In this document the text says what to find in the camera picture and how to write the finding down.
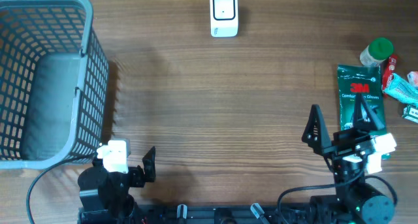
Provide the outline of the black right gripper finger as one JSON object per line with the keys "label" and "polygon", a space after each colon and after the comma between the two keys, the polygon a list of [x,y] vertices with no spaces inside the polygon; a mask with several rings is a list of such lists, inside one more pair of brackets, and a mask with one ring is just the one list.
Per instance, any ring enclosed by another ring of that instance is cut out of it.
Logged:
{"label": "black right gripper finger", "polygon": [[353,112],[353,127],[361,131],[380,131],[385,124],[378,118],[377,114],[370,108],[366,99],[361,93],[355,96],[355,107]]}
{"label": "black right gripper finger", "polygon": [[313,104],[301,140],[314,152],[331,152],[332,142],[318,104]]}

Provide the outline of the green 3M gloves pack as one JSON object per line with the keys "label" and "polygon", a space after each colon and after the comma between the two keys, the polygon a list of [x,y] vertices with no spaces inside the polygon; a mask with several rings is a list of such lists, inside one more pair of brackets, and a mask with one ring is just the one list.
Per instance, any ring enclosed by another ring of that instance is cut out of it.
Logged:
{"label": "green 3M gloves pack", "polygon": [[[340,138],[353,143],[387,134],[380,68],[339,65],[337,82],[340,99],[340,128],[343,131]],[[355,101],[358,94],[363,96],[371,111],[382,122],[382,129],[362,130],[355,127]]]}

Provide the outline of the green medicine box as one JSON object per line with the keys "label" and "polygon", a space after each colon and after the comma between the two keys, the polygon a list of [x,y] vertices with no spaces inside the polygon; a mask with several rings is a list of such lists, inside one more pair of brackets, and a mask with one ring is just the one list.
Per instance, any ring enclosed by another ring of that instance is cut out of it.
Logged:
{"label": "green medicine box", "polygon": [[410,120],[414,123],[418,123],[418,109],[415,107],[408,105],[403,109],[402,118],[406,120]]}

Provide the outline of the mint green wipes pack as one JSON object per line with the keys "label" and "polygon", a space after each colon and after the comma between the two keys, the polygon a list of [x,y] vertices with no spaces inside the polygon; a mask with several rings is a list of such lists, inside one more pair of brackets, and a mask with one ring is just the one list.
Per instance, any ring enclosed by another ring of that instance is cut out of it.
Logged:
{"label": "mint green wipes pack", "polygon": [[392,73],[383,92],[401,103],[417,107],[417,89],[396,73]]}

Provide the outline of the red sachet stick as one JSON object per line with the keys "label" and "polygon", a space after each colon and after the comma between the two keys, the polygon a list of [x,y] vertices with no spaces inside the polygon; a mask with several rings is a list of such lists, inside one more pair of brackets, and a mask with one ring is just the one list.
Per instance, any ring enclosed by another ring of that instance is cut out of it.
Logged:
{"label": "red sachet stick", "polygon": [[388,95],[385,93],[385,90],[388,88],[390,83],[393,81],[393,73],[396,68],[396,64],[398,61],[398,56],[396,54],[392,54],[386,63],[386,66],[384,68],[383,76],[382,76],[382,93],[383,97],[387,98]]}

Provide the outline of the green lid jar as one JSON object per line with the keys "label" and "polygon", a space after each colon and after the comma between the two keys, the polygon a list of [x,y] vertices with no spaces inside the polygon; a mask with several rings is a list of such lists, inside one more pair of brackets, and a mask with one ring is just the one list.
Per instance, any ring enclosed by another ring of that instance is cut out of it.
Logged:
{"label": "green lid jar", "polygon": [[374,39],[360,54],[359,59],[365,67],[377,67],[394,52],[394,46],[389,39],[379,37]]}

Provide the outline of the small red white box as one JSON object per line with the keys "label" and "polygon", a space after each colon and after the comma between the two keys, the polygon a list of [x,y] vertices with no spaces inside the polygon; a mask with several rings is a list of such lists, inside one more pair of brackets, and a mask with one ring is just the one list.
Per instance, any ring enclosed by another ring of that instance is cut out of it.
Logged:
{"label": "small red white box", "polygon": [[418,72],[411,71],[407,74],[407,79],[409,84],[411,84],[415,89],[418,88]]}

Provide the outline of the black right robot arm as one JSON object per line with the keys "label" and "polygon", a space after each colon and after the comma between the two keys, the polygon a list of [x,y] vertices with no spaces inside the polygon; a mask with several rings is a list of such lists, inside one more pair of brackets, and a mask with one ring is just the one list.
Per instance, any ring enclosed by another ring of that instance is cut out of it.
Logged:
{"label": "black right robot arm", "polygon": [[329,135],[319,105],[311,107],[302,141],[320,155],[333,174],[333,195],[312,196],[306,214],[308,223],[389,223],[397,196],[391,197],[367,183],[381,172],[383,155],[396,149],[392,134],[376,136],[384,129],[362,94],[355,95],[353,125]]}

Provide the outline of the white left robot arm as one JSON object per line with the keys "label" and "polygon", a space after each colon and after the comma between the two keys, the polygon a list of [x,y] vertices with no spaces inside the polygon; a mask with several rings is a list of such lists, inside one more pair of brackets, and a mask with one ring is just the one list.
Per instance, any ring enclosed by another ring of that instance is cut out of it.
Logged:
{"label": "white left robot arm", "polygon": [[93,166],[78,177],[82,202],[78,222],[146,223],[146,214],[129,194],[129,189],[155,181],[155,147],[142,158],[142,163],[142,166],[129,167],[126,173],[109,172],[102,159],[94,159]]}

